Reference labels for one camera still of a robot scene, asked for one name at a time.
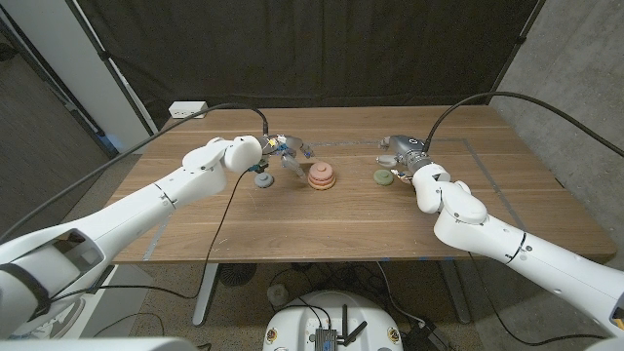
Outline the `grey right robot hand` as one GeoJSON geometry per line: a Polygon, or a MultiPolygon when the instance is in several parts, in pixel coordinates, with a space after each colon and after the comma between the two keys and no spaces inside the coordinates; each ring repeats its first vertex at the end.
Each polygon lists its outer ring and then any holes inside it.
{"type": "Polygon", "coordinates": [[[411,136],[386,136],[379,147],[387,154],[378,156],[376,162],[385,168],[404,166],[410,173],[432,164],[432,160],[424,151],[424,141],[411,136]]]}

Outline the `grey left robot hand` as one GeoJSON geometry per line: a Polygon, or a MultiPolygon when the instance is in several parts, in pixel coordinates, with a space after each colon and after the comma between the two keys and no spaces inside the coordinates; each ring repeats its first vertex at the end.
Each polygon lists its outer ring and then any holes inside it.
{"type": "Polygon", "coordinates": [[[300,151],[306,159],[314,157],[311,146],[301,138],[287,135],[260,136],[258,139],[262,148],[262,157],[258,163],[259,171],[264,171],[269,166],[271,155],[279,156],[282,167],[295,172],[299,177],[305,178],[306,173],[295,160],[297,151],[300,151]]]}

